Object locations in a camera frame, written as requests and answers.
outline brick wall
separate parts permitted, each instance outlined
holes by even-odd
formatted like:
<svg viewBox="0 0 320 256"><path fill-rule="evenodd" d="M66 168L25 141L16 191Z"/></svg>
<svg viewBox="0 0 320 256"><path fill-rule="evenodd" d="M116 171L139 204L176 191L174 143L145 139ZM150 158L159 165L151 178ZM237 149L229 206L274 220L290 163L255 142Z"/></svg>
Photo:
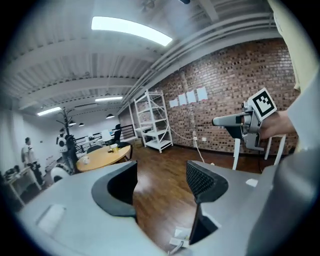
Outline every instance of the brick wall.
<svg viewBox="0 0 320 256"><path fill-rule="evenodd" d="M170 126L180 135L192 138L195 131L199 148L233 152L234 139L226 129L212 126L212 118L239 113L242 102L264 87L278 110L286 110L299 95L294 85L294 71L285 42L282 39L266 39L233 45L208 54L172 73L151 91L163 91ZM206 87L208 100L170 108L170 100L203 86ZM207 141L201 141L202 137L206 137ZM172 138L174 144L193 146L192 141L174 133ZM284 154L296 146L297 140L297 134L287 135ZM262 141L261 145L266 146L266 142ZM278 138L272 140L271 155L277 153L279 142ZM258 153L243 146L240 152Z"/></svg>

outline wooden floor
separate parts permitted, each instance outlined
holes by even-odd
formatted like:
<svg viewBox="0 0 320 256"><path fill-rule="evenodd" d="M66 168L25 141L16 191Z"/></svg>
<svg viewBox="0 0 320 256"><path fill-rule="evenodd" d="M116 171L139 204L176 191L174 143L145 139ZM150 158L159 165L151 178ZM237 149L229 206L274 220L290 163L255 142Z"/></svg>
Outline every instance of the wooden floor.
<svg viewBox="0 0 320 256"><path fill-rule="evenodd" d="M231 155L205 152L202 157L216 166L233 166ZM175 227L192 227L196 204L186 181L186 162L201 158L195 150L173 146L161 154L151 148L135 148L132 160L138 162L138 184L133 194L138 225L167 252L173 248L169 241ZM260 159L261 168L272 165L274 160ZM260 173L258 158L239 157L237 170Z"/></svg>

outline white table leg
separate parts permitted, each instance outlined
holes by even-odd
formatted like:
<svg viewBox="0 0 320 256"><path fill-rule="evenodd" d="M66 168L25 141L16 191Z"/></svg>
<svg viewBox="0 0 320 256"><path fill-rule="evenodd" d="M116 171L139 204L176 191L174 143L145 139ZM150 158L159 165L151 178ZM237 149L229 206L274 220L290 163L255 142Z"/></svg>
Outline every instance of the white table leg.
<svg viewBox="0 0 320 256"><path fill-rule="evenodd" d="M36 178L36 176L35 176L35 174L34 174L34 172L31 170L31 168L29 169L29 175L32 177L32 179L33 179L33 181L34 181L34 183L35 183L35 185L37 186L37 188L39 189L39 191L41 191L42 190L42 187L40 186L40 184L38 183L38 181L37 181L37 178Z"/></svg>
<svg viewBox="0 0 320 256"><path fill-rule="evenodd" d="M19 202L21 203L21 205L22 205L22 206L25 206L24 201L22 201L20 195L17 193L17 191L15 190L14 186L13 186L11 183L9 183L9 186L10 186L12 192L14 193L15 197L16 197L16 198L19 200Z"/></svg>
<svg viewBox="0 0 320 256"><path fill-rule="evenodd" d="M264 160L268 159L269 151L270 151L270 147L271 147L271 140L272 140L272 137L269 138L268 146L266 147L266 151L265 151L265 155L264 155Z"/></svg>
<svg viewBox="0 0 320 256"><path fill-rule="evenodd" d="M283 135L282 138L281 138L281 141L280 141L278 153L276 154L274 165L277 165L280 162L280 158L281 158L282 152L284 151L285 142L286 142L286 135Z"/></svg>
<svg viewBox="0 0 320 256"><path fill-rule="evenodd" d="M237 168L239 152L240 152L240 139L236 138L234 140L234 152L233 152L234 161L233 161L233 167L232 167L233 170Z"/></svg>

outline hand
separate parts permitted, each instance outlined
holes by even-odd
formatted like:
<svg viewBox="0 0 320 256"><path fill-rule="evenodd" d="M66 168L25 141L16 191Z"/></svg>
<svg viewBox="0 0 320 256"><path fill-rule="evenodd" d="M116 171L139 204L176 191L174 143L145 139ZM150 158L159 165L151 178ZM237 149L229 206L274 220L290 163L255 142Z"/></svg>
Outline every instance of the hand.
<svg viewBox="0 0 320 256"><path fill-rule="evenodd" d="M263 120L259 133L261 139L268 139L275 135L294 133L295 131L288 117L288 111L285 110L277 111Z"/></svg>

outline black railing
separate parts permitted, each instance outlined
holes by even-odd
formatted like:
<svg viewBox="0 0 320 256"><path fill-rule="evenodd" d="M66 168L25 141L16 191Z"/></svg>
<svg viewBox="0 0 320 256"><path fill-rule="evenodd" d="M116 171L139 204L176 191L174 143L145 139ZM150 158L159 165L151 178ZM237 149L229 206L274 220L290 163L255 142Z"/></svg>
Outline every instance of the black railing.
<svg viewBox="0 0 320 256"><path fill-rule="evenodd" d="M114 135L116 129L112 129L112 136ZM121 126L121 135L120 135L120 141L127 140L129 138L132 138L135 136L134 132L134 127L132 124L126 125L126 126ZM81 138L76 138L75 139L75 148L77 153L85 153L87 152L87 149L90 148L93 144L94 141L98 139L102 139L101 133L97 132L93 134L93 142L92 143L85 143L86 142L86 136L81 137Z"/></svg>

